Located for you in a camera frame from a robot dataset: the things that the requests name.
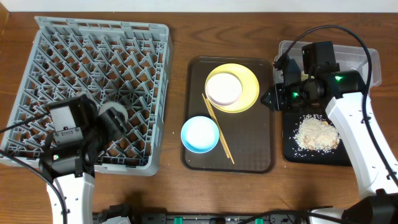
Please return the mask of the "yellow plate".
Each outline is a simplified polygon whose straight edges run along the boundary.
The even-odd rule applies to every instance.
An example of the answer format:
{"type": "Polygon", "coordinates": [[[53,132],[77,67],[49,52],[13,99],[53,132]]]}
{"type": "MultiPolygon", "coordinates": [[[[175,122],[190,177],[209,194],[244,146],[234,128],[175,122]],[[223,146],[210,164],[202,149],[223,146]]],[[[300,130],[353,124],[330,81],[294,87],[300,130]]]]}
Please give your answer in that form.
{"type": "Polygon", "coordinates": [[[259,81],[255,74],[245,67],[237,63],[226,63],[214,68],[206,78],[208,79],[217,73],[230,73],[236,76],[242,84],[243,92],[239,100],[229,106],[218,106],[210,101],[218,110],[226,113],[240,113],[248,110],[257,100],[259,96],[259,81]]]}

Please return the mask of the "pile of rice waste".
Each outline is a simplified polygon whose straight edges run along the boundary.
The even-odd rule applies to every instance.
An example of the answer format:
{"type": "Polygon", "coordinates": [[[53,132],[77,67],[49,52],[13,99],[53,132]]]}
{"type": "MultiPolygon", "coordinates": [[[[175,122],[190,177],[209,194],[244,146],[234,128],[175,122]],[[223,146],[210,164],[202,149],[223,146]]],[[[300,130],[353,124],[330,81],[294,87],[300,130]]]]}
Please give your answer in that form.
{"type": "Polygon", "coordinates": [[[317,151],[322,154],[333,152],[340,144],[337,129],[320,114],[306,114],[299,118],[293,129],[293,140],[298,151],[317,151]]]}

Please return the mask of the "light blue bowl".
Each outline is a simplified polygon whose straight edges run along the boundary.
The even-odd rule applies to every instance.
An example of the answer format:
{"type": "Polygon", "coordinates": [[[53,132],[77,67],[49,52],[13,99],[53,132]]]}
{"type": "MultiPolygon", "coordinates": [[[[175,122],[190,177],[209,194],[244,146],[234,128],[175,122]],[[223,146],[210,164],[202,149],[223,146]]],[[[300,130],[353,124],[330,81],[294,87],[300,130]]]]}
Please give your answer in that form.
{"type": "Polygon", "coordinates": [[[220,133],[211,118],[194,116],[183,124],[180,138],[187,150],[196,154],[204,154],[210,152],[217,145],[220,133]]]}

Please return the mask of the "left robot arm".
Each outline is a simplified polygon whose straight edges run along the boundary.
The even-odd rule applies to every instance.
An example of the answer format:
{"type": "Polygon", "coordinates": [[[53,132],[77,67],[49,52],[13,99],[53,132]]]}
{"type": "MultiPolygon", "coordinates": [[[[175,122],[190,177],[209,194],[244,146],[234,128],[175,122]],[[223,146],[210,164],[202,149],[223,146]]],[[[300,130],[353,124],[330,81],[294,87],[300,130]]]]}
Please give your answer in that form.
{"type": "Polygon", "coordinates": [[[127,131],[128,113],[117,102],[97,105],[86,95],[48,106],[55,130],[39,160],[49,180],[54,223],[92,223],[95,164],[106,146],[127,131]]]}

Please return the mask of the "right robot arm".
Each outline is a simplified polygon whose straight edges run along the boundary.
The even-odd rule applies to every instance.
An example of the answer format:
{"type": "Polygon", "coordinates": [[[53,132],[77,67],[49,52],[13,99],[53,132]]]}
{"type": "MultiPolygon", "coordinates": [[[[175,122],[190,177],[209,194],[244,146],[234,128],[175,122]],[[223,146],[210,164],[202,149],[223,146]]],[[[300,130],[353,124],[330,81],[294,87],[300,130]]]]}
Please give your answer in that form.
{"type": "Polygon", "coordinates": [[[273,111],[318,104],[337,129],[356,175],[361,200],[346,210],[318,208],[291,214],[307,223],[397,223],[397,159],[373,115],[368,86],[356,70],[340,70],[333,53],[303,54],[304,72],[283,54],[275,63],[284,81],[262,103],[273,111]]]}

